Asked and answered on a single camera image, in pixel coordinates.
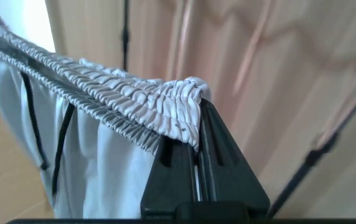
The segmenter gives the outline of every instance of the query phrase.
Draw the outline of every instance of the drawstring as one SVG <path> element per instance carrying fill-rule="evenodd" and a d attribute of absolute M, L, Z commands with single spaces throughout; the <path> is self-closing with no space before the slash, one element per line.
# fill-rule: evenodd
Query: drawstring
<path fill-rule="evenodd" d="M 54 174 L 52 176 L 52 196 L 56 196 L 57 186 L 58 186 L 58 175 L 60 169 L 60 160 L 62 159 L 63 154 L 63 144 L 65 143 L 66 132 L 68 128 L 68 124 L 72 118 L 74 112 L 74 106 L 69 103 L 66 109 L 65 117 L 63 118 L 62 126 L 60 127 L 59 131 L 59 139 L 58 139 L 58 146 L 55 155 L 55 168 Z"/>
<path fill-rule="evenodd" d="M 33 132 L 34 132 L 34 136 L 35 136 L 35 143 L 37 144 L 37 149 L 38 149 L 40 157 L 42 159 L 40 168 L 42 170 L 46 170 L 46 169 L 48 169 L 49 164 L 47 162 L 47 158 L 46 158 L 46 156 L 44 154 L 44 150 L 42 148 L 39 126 L 37 124 L 37 118 L 35 117 L 33 91 L 32 91 L 31 85 L 30 85 L 29 76 L 24 72 L 21 72 L 21 75 L 22 75 L 24 87 L 26 88 L 27 104 L 29 105 L 29 114 L 30 114 L 31 125 L 33 127 Z"/>

